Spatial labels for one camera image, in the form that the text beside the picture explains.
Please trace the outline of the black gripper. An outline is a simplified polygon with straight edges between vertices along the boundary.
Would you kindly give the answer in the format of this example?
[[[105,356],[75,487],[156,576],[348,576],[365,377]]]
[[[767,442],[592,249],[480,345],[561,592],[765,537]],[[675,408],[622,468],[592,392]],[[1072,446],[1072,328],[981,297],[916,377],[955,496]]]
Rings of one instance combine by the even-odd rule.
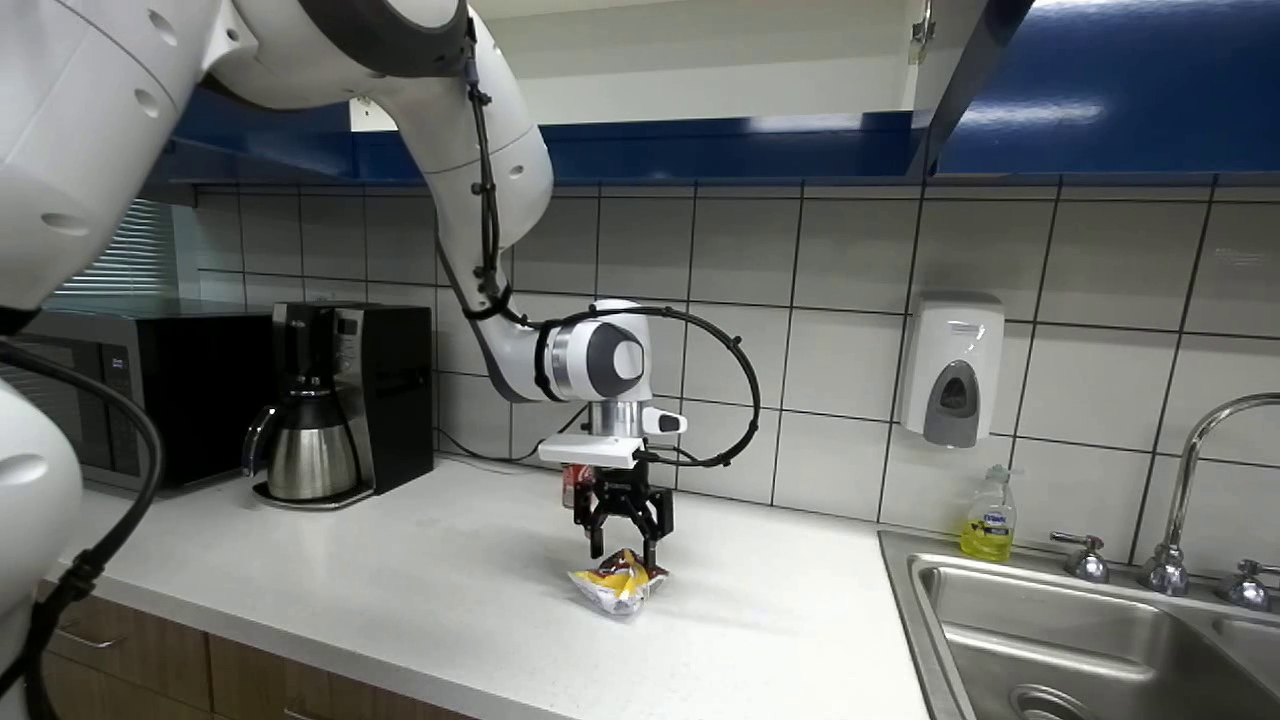
[[[586,464],[566,464],[565,485],[570,493],[570,520],[585,523],[586,537],[586,554],[605,554],[605,520],[607,517],[628,517],[634,520],[639,547],[645,547],[645,567],[660,567],[660,540],[671,523],[671,493],[655,487],[646,481],[646,468],[586,468]]]

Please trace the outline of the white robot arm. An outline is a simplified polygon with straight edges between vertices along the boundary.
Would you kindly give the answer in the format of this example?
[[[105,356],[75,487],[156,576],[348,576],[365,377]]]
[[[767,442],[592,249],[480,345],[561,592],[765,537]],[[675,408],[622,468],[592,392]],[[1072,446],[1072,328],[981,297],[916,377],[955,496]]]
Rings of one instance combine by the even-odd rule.
[[[156,160],[197,138],[250,181],[350,181],[336,117],[367,99],[436,209],[436,252],[511,399],[628,399],[645,341],[531,322],[505,252],[551,198],[551,153],[469,0],[0,0],[0,318],[22,328],[107,244]]]

